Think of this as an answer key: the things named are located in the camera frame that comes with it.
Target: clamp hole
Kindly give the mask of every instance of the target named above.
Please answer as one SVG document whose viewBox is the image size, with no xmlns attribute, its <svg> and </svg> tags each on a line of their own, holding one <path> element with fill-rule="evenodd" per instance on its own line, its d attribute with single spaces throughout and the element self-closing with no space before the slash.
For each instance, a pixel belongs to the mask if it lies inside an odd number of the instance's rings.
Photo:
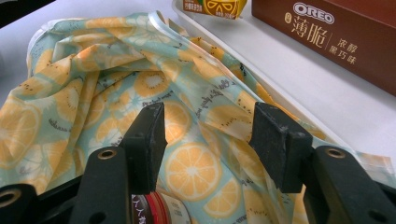
<svg viewBox="0 0 396 224">
<path fill-rule="evenodd" d="M 329 156 L 337 158 L 337 159 L 343 159 L 346 156 L 346 154 L 343 151 L 340 151 L 340 150 L 335 149 L 335 148 L 326 149 L 326 153 Z"/>
<path fill-rule="evenodd" d="M 100 160 L 108 160 L 108 159 L 111 159 L 114 156 L 116 156 L 116 154 L 117 154 L 117 152 L 115 150 L 108 149 L 108 150 L 105 150 L 105 151 L 99 153 L 98 158 Z"/>
<path fill-rule="evenodd" d="M 99 224 L 106 219 L 106 214 L 104 212 L 98 212 L 90 217 L 90 224 Z"/>
<path fill-rule="evenodd" d="M 375 220 L 377 222 L 381 222 L 381 223 L 387 223 L 388 222 L 388 219 L 387 219 L 387 217 L 384 214 L 382 214 L 382 213 L 380 213 L 378 211 L 375 211 L 375 210 L 370 210 L 369 211 L 369 216 L 370 216 L 370 218 L 372 218 L 373 220 Z"/>
<path fill-rule="evenodd" d="M 0 208 L 15 203 L 21 197 L 19 189 L 8 189 L 0 192 Z"/>
</svg>

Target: white surface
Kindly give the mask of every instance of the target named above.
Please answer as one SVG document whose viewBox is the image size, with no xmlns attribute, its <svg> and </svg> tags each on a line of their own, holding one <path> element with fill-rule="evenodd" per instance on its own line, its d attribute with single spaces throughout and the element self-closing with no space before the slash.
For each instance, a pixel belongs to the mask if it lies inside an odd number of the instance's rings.
<svg viewBox="0 0 396 224">
<path fill-rule="evenodd" d="M 251 0 L 236 21 L 185 12 L 180 1 L 175 11 L 191 35 L 230 47 L 337 144 L 391 157 L 396 168 L 396 97 L 251 16 Z"/>
<path fill-rule="evenodd" d="M 171 0 L 57 0 L 0 29 L 1 105 L 9 91 L 26 79 L 27 46 L 42 24 L 54 19 L 125 16 L 154 10 L 180 22 Z M 277 87 L 291 104 L 301 105 L 304 114 L 314 115 L 310 119 L 322 122 L 334 138 L 340 137 L 337 142 L 358 151 L 390 156 L 396 162 L 396 97 L 253 18 L 250 0 L 243 19 L 237 21 L 191 16 L 232 46 L 244 63 L 259 70 L 264 84 Z M 191 25 L 186 29 L 193 35 L 197 32 Z"/>
</svg>

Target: oreo box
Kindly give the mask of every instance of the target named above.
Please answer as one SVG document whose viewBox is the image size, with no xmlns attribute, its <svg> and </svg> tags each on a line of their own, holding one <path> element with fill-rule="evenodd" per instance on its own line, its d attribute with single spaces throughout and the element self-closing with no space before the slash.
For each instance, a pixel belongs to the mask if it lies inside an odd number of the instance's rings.
<svg viewBox="0 0 396 224">
<path fill-rule="evenodd" d="M 252 0 L 252 15 L 396 96 L 396 1 Z"/>
</svg>

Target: oreo logo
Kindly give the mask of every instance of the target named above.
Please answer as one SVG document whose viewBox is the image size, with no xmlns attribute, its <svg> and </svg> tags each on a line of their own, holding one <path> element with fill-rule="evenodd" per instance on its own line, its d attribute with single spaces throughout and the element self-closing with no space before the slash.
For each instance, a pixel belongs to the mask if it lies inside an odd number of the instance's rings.
<svg viewBox="0 0 396 224">
<path fill-rule="evenodd" d="M 320 21 L 327 22 L 329 24 L 334 23 L 334 16 L 328 12 L 325 12 L 319 8 L 306 5 L 298 2 L 293 6 L 294 12 L 300 16 L 312 17 Z"/>
</svg>

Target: fabric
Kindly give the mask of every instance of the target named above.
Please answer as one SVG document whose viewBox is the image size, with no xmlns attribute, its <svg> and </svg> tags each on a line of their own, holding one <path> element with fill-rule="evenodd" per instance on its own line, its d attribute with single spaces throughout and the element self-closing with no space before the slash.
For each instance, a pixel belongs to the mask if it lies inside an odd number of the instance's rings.
<svg viewBox="0 0 396 224">
<path fill-rule="evenodd" d="M 27 64 L 28 79 L 0 111 L 0 186 L 42 193 L 82 175 L 93 151 L 117 146 L 143 107 L 164 102 L 158 183 L 193 223 L 307 222 L 302 194 L 277 190 L 248 145 L 254 104 L 277 105 L 325 135 L 274 102 L 232 55 L 160 13 L 51 21 Z"/>
</svg>

